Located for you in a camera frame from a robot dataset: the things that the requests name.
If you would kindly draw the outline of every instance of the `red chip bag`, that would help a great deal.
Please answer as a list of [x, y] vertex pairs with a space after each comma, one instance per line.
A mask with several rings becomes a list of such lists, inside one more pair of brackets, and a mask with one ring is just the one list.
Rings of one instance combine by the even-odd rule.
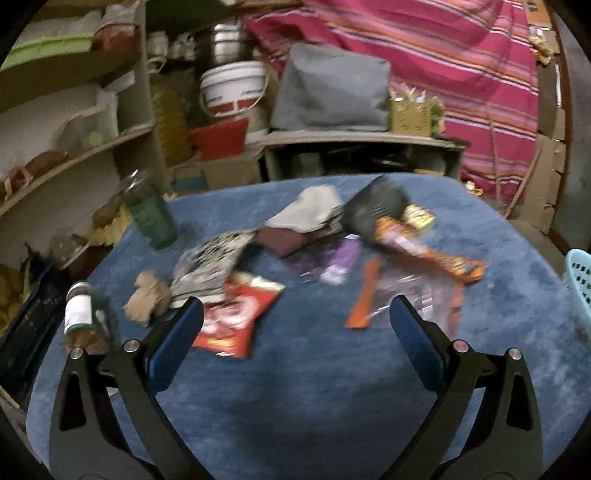
[[284, 288], [284, 285], [250, 273], [233, 272], [226, 283], [233, 299], [205, 307], [203, 328], [193, 346], [217, 352], [218, 355], [247, 358], [255, 320]]

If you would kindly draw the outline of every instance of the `jar label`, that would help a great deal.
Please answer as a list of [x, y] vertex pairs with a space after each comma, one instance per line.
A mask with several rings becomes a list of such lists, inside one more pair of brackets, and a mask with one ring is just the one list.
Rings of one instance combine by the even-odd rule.
[[77, 295], [66, 304], [64, 334], [75, 326], [92, 325], [92, 298], [90, 295]]

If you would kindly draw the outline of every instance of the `purple package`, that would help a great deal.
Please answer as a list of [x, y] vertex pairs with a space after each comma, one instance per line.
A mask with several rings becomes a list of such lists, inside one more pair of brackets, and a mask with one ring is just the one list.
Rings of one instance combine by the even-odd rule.
[[320, 275], [320, 279], [331, 285], [343, 284], [360, 251], [359, 235], [347, 235], [330, 259], [329, 266]]
[[331, 235], [283, 258], [282, 261], [291, 271], [300, 276], [302, 283], [314, 282], [330, 264], [342, 242], [342, 235]]

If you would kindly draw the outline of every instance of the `maroon cloth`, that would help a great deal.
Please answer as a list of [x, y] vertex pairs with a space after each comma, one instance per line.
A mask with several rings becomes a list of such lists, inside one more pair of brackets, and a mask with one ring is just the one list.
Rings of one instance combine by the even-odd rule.
[[304, 248], [315, 240], [314, 235], [298, 233], [288, 228], [263, 226], [256, 233], [255, 239], [263, 247], [273, 250], [280, 258]]

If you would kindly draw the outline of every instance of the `white bucket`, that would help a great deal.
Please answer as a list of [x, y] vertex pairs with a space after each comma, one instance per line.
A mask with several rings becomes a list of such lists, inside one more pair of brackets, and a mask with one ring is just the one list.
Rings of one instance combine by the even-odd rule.
[[201, 75], [201, 107], [215, 117], [250, 110], [265, 95], [268, 78], [260, 61], [237, 61]]

